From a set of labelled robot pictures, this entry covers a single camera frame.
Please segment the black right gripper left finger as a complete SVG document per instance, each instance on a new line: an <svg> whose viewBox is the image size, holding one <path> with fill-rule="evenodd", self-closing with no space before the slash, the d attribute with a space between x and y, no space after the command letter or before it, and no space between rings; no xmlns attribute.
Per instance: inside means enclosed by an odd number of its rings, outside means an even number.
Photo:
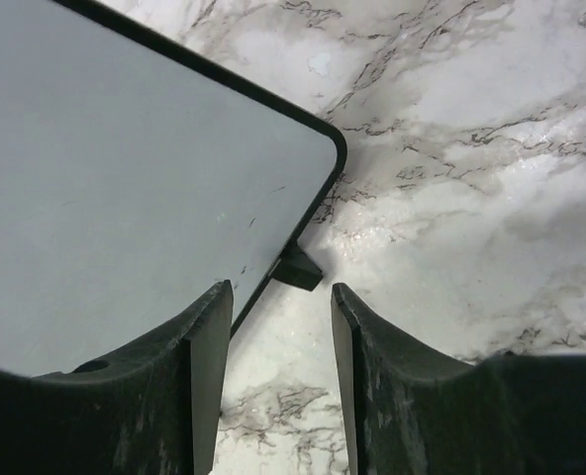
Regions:
<svg viewBox="0 0 586 475"><path fill-rule="evenodd" d="M0 370L0 474L207 474L233 315L229 281L69 373Z"/></svg>

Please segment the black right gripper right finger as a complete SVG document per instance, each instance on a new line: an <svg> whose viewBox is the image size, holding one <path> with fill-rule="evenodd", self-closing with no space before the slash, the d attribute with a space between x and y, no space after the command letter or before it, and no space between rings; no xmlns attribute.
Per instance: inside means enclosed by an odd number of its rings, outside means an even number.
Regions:
<svg viewBox="0 0 586 475"><path fill-rule="evenodd" d="M332 290L354 474L586 474L586 354L470 365Z"/></svg>

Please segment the black framed whiteboard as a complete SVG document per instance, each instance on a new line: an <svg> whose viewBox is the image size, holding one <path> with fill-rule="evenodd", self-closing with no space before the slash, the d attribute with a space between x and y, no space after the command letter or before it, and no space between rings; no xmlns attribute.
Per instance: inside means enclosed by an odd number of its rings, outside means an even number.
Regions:
<svg viewBox="0 0 586 475"><path fill-rule="evenodd" d="M95 1L0 1L0 369L69 371L214 283L240 323L345 165L332 125Z"/></svg>

